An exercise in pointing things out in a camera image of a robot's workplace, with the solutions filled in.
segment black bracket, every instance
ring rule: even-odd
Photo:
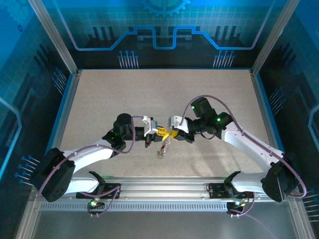
[[[206,190],[209,193],[210,199],[216,198],[236,198],[236,199],[246,199],[253,198],[254,194],[252,192],[241,192],[236,196],[229,195],[228,191],[225,189],[224,183],[209,183],[206,185]]]
[[[244,207],[243,206],[241,206],[241,205],[236,205],[235,203],[232,203],[232,202],[228,202],[227,203],[227,214],[229,214],[229,215],[237,215],[237,214],[241,214],[241,213],[243,213],[243,211],[244,211]]]

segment blue wall panel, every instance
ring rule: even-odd
[[[284,0],[44,2],[79,68],[251,67]]]
[[[69,72],[27,0],[0,1],[0,20],[0,97],[19,111],[22,122],[15,140],[16,116],[0,103],[0,238],[4,239],[14,238],[30,192],[27,176],[20,177],[23,169],[18,166],[26,166],[21,158],[43,157],[66,85],[62,76],[68,78]]]

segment cable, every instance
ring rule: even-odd
[[[243,212],[243,213],[240,213],[238,216],[239,217],[241,217],[241,216],[243,216],[243,215],[246,215],[252,208],[253,208],[253,205],[254,205],[254,203],[255,203],[255,193],[253,193],[254,194],[254,196],[253,196],[253,200],[252,200],[252,202],[251,202],[251,205],[250,205],[250,207],[247,209],[247,211],[245,211],[245,212]]]
[[[239,213],[239,216],[242,216],[243,214],[241,214],[241,212],[239,210],[235,210],[235,209],[231,209],[230,211],[233,211],[233,212],[236,212],[236,213]],[[278,239],[278,237],[275,236],[275,234],[264,224],[262,223],[260,220],[258,220],[257,218],[249,215],[249,214],[245,214],[245,216],[253,219],[254,221],[256,221],[258,224],[260,224],[261,226],[264,227],[264,229],[266,229],[275,239]]]
[[[289,196],[294,197],[294,198],[303,198],[306,194],[307,194],[307,188],[305,183],[303,182],[303,180],[301,179],[301,177],[298,175],[298,173],[292,168],[292,166],[289,165],[289,163],[287,163],[284,159],[281,158],[281,156],[275,154],[273,151],[271,151],[270,149],[268,149],[267,147],[263,146],[261,143],[259,143],[258,141],[256,141],[254,138],[252,138],[251,136],[249,136],[247,133],[244,132],[244,130],[239,126],[235,116],[233,115],[233,113],[231,112],[231,110],[228,108],[228,106],[222,102],[220,99],[218,99],[215,96],[211,96],[211,95],[201,95],[201,96],[197,96],[194,99],[192,99],[188,105],[186,106],[183,116],[182,116],[182,120],[180,122],[179,125],[182,125],[185,119],[185,114],[187,109],[189,108],[190,104],[193,103],[195,100],[199,99],[199,98],[203,98],[203,97],[208,97],[208,98],[212,98],[218,102],[220,102],[229,112],[230,116],[232,117],[236,127],[238,128],[238,130],[241,132],[242,135],[246,136],[250,141],[252,141],[253,143],[255,143],[256,145],[258,145],[259,147],[261,147],[263,150],[265,150],[266,152],[268,152],[270,155],[274,156],[275,158],[277,158],[280,162],[282,162],[291,172],[292,174],[297,178],[297,180],[299,181],[301,187],[303,188],[303,193],[299,194],[299,195],[294,195],[294,194],[289,194]]]
[[[206,139],[213,139],[214,137],[215,137],[215,135],[213,134],[213,136],[212,137],[210,137],[210,138],[207,138],[205,135],[203,135],[203,133],[200,133],[200,135],[203,137],[203,138],[206,138]]]
[[[82,152],[82,151],[84,151],[84,150],[86,150],[86,149],[98,147],[98,148],[111,149],[111,150],[113,150],[113,151],[116,152],[116,153],[122,153],[122,154],[127,154],[127,153],[131,152],[131,150],[132,150],[132,148],[133,148],[133,146],[134,146],[135,137],[136,137],[136,132],[135,132],[135,126],[134,126],[134,121],[133,121],[133,119],[142,119],[142,118],[143,118],[142,116],[132,116],[132,118],[131,118],[131,130],[132,130],[132,132],[133,132],[133,138],[132,138],[132,144],[131,144],[131,146],[130,146],[130,148],[129,148],[128,151],[123,152],[123,151],[114,149],[114,148],[109,147],[109,146],[96,145],[96,144],[94,144],[94,145],[89,145],[89,146],[83,147],[83,148],[81,148],[81,149],[78,149],[78,150],[75,151],[74,153],[72,153],[72,154],[70,154],[69,156],[67,156],[66,158],[64,158],[61,162],[59,162],[59,163],[54,167],[54,169],[49,173],[49,175],[47,176],[47,178],[44,180],[44,182],[43,182],[41,188],[40,188],[39,191],[38,191],[37,196],[40,197],[40,195],[41,195],[41,193],[42,193],[44,187],[45,187],[46,184],[48,183],[48,181],[51,179],[51,177],[53,176],[53,174],[61,167],[61,165],[62,165],[65,161],[69,160],[70,158],[74,157],[76,154],[78,154],[78,153],[80,153],[80,152]]]
[[[86,193],[86,192],[81,192],[81,194],[83,194],[84,196],[87,196],[87,197],[91,197],[91,198],[101,198],[101,197],[103,197],[103,196],[105,196],[105,195],[108,195],[108,194],[110,194],[110,193],[113,193],[115,190],[116,190],[116,192],[115,192],[115,194],[114,194],[112,200],[110,201],[110,203],[108,204],[108,206],[106,207],[106,209],[105,209],[104,211],[98,212],[98,213],[95,213],[95,214],[94,214],[94,213],[91,213],[90,210],[88,210],[88,213],[91,214],[91,216],[97,216],[97,217],[98,217],[98,216],[101,216],[101,215],[103,215],[103,214],[105,214],[105,213],[109,210],[111,204],[113,203],[114,199],[116,198],[117,194],[119,193],[119,191],[120,191],[120,186],[116,186],[116,187],[113,188],[112,190],[110,190],[110,191],[108,191],[108,192],[105,192],[105,193],[102,193],[102,194],[99,194],[99,195],[92,195],[92,194],[89,194],[89,193]]]

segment beige table surface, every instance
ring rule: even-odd
[[[154,117],[166,126],[170,116],[182,116],[187,103],[202,94],[223,100],[246,130],[269,142],[248,70],[83,70],[60,149],[98,141],[121,113]],[[225,111],[220,103],[209,101],[217,113]],[[191,110],[186,116],[195,118]],[[103,176],[226,177],[236,170],[261,172],[244,153],[217,138],[198,135],[193,144],[173,141],[164,159],[156,157],[160,146],[152,143],[146,149],[144,142],[137,142],[130,154],[83,170]]]

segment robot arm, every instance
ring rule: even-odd
[[[236,197],[241,192],[259,192],[281,202],[298,186],[299,182],[291,170],[273,156],[281,155],[292,166],[290,159],[282,151],[257,139],[238,123],[236,125],[229,114],[217,115],[206,98],[199,98],[191,107],[198,119],[185,118],[182,121],[182,117],[178,116],[169,119],[169,126],[177,131],[175,139],[193,143],[195,135],[207,132],[245,152],[263,170],[262,173],[232,173],[224,181],[225,189],[231,197]]]
[[[49,202],[56,201],[64,194],[75,192],[87,192],[99,195],[104,192],[105,182],[95,172],[75,175],[80,169],[98,162],[112,158],[123,152],[125,141],[145,141],[145,147],[151,142],[162,141],[163,136],[157,134],[158,124],[153,118],[147,116],[141,118],[144,127],[134,127],[133,118],[129,114],[121,114],[114,122],[110,130],[98,142],[81,149],[60,151],[53,148],[47,152],[41,163],[34,169],[30,182],[42,193]]]

